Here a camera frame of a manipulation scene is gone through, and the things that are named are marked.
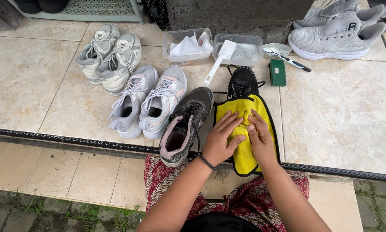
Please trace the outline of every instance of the black shoe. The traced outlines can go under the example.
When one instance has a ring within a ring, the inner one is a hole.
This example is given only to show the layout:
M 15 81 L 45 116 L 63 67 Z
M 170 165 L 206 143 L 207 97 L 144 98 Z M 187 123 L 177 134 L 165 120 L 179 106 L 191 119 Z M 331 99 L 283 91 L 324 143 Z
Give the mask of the black shoe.
M 168 167 L 180 166 L 197 136 L 197 151 L 200 151 L 198 132 L 213 106 L 213 92 L 207 87 L 198 87 L 189 93 L 170 116 L 170 123 L 160 140 L 160 155 Z
M 230 71 L 230 66 L 237 69 L 232 73 Z M 266 83 L 265 81 L 257 82 L 253 70 L 247 66 L 237 67 L 231 64 L 227 66 L 227 69 L 232 76 L 227 89 L 227 99 L 245 96 L 250 92 L 259 94 L 259 88 Z
M 15 0 L 15 3 L 20 11 L 26 14 L 36 14 L 41 11 L 38 0 Z
M 50 14 L 62 12 L 68 5 L 69 0 L 38 0 L 41 9 Z

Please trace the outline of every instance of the small metal bowl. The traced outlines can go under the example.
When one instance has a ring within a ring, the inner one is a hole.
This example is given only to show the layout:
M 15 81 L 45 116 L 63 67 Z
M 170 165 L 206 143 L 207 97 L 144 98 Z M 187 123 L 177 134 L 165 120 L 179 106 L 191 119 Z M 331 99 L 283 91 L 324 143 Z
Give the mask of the small metal bowl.
M 268 48 L 282 56 L 287 56 L 293 50 L 291 47 L 281 43 L 268 43 L 263 45 L 263 47 Z M 263 57 L 265 59 L 280 59 L 278 56 L 266 52 L 264 52 Z

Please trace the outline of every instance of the black bead bracelet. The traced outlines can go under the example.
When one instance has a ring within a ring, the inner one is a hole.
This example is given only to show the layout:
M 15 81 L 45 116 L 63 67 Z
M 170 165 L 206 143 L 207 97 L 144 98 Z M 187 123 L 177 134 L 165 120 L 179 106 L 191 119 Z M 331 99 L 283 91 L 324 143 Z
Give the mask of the black bead bracelet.
M 200 157 L 200 159 L 205 163 L 205 164 L 207 164 L 207 166 L 209 166 L 211 169 L 213 169 L 213 170 L 215 170 L 216 168 L 215 167 L 213 167 L 213 165 L 211 165 L 202 155 L 201 155 L 201 153 L 199 153 L 199 157 Z

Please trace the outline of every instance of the red patterned fabric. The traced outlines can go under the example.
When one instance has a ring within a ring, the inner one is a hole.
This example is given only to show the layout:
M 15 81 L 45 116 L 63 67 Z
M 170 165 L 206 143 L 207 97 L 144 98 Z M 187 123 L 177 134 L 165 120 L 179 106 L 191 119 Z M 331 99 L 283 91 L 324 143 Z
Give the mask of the red patterned fabric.
M 186 167 L 182 164 L 170 168 L 163 164 L 159 155 L 147 155 L 145 159 L 144 182 L 146 185 L 146 200 L 148 212 L 160 196 L 179 176 Z M 288 172 L 294 183 L 299 187 L 306 199 L 309 198 L 309 181 L 306 175 Z M 244 218 L 265 232 L 285 232 L 286 229 L 274 207 L 266 181 L 263 176 L 242 184 L 228 196 L 223 196 L 225 203 L 209 204 L 200 193 L 193 204 L 187 219 L 209 212 L 226 212 Z

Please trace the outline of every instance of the hand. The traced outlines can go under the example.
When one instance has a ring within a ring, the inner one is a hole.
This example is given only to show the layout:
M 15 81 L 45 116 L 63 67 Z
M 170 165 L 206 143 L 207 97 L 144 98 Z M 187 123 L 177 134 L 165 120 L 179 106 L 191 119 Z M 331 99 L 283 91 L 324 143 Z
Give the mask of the hand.
M 260 166 L 278 163 L 276 150 L 272 136 L 269 133 L 269 126 L 255 110 L 251 110 L 252 116 L 248 116 L 251 124 L 247 126 L 248 136 L 252 144 L 253 155 Z
M 232 114 L 229 110 L 207 136 L 202 155 L 214 167 L 232 156 L 237 146 L 246 139 L 245 135 L 237 135 L 230 141 L 230 144 L 227 144 L 227 138 L 233 129 L 243 121 L 242 117 L 237 118 L 238 114 L 238 112 Z

